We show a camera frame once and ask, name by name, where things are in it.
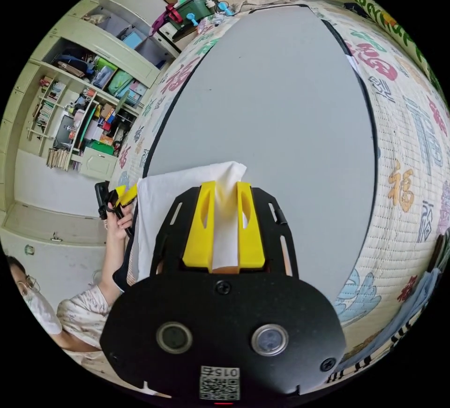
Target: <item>sticker label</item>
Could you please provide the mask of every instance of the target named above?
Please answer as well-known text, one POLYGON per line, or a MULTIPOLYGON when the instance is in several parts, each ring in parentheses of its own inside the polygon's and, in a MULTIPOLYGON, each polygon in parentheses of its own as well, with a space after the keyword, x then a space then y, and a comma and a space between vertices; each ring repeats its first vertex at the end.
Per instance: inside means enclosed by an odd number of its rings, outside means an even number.
POLYGON ((200 399, 239 400, 239 368, 202 366, 200 371, 200 399))

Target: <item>quilted mattress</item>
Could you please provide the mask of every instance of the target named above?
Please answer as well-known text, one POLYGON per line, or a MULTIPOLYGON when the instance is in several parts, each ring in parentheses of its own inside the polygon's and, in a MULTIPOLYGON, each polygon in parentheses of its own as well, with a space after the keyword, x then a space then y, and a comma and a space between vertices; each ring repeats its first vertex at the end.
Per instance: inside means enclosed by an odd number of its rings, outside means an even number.
MULTIPOLYGON (((325 1, 302 3, 345 41, 367 89, 376 127, 373 215, 359 259, 334 302, 349 358, 398 313, 427 269, 438 235, 449 227, 450 114, 416 64, 371 20, 325 1)), ((129 133, 111 187, 130 187, 145 176, 155 134, 178 90, 200 57, 242 15, 206 28, 175 60, 129 133)), ((130 247, 130 285, 137 278, 135 243, 130 247)))

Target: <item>screw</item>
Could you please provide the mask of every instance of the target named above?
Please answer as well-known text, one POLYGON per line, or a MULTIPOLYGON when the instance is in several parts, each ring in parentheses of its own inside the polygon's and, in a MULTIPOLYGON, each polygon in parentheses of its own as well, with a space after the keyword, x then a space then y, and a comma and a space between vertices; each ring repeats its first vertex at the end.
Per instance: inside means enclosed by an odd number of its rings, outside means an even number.
POLYGON ((336 364, 335 358, 327 358, 321 365, 320 370, 322 372, 328 372, 329 370, 333 369, 334 365, 336 364))
POLYGON ((227 295, 231 291, 231 285, 228 281, 218 281, 216 284, 216 292, 220 295, 227 295))
POLYGON ((119 363, 120 363, 120 358, 119 358, 114 352, 111 352, 111 353, 109 354, 109 357, 110 357, 116 364, 119 364, 119 363))

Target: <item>green storage basket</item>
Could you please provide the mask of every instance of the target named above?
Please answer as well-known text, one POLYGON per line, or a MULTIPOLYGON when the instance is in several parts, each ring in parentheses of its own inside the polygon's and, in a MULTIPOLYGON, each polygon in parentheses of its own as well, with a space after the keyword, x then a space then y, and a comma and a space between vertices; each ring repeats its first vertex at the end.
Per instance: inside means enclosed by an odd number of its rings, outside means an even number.
POLYGON ((103 144, 102 142, 99 142, 99 141, 92 141, 89 144, 89 148, 97 150, 101 153, 105 153, 106 155, 114 154, 114 147, 112 147, 108 144, 103 144))
POLYGON ((197 20, 197 22, 200 22, 204 17, 208 17, 209 15, 214 14, 214 10, 209 9, 205 5, 205 2, 206 0, 188 0, 178 8, 175 8, 178 14, 183 19, 183 22, 176 23, 174 20, 170 19, 170 23, 177 30, 181 30, 186 25, 192 25, 192 22, 186 18, 189 13, 192 13, 195 16, 195 20, 197 20))

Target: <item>gray table surface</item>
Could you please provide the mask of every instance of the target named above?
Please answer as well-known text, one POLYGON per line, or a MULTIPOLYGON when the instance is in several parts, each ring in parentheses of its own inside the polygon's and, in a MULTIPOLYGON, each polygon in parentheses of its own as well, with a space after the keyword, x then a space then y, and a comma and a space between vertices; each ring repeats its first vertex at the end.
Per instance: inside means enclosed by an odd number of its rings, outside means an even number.
POLYGON ((374 198, 372 124, 339 43, 308 9, 245 16, 183 90, 148 175, 237 161, 289 223, 300 278, 334 301, 374 198))

